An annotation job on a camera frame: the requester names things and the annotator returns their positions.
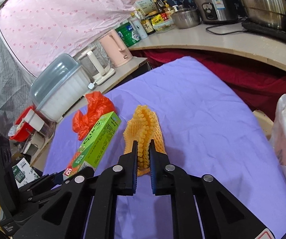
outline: transparent gray lid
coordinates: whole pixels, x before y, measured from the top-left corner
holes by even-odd
[[[33,82],[30,97],[40,110],[42,105],[81,65],[70,55],[59,55]]]

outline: dish storage box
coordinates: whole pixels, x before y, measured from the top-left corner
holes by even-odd
[[[70,55],[59,55],[33,82],[30,96],[51,121],[58,121],[88,91],[90,78]]]

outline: kettle handle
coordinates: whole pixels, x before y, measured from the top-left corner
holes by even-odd
[[[101,74],[101,76],[104,76],[106,74],[106,71],[101,65],[101,63],[98,61],[96,56],[94,55],[93,51],[92,50],[88,51],[86,55],[89,57],[90,61],[93,63],[93,65],[98,70],[98,72]]]
[[[121,40],[116,31],[111,31],[108,35],[115,41],[119,51],[126,50],[127,47],[125,46],[124,42]]]

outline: yellow foam net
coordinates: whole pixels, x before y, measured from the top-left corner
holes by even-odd
[[[138,142],[138,176],[150,172],[148,149],[151,139],[154,139],[156,151],[166,153],[156,113],[152,112],[147,105],[137,106],[133,118],[127,122],[123,136],[125,140],[124,154],[132,151],[134,140]]]

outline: green can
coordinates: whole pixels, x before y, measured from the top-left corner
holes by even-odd
[[[140,35],[133,29],[128,21],[116,28],[116,32],[127,47],[130,47],[141,40]]]

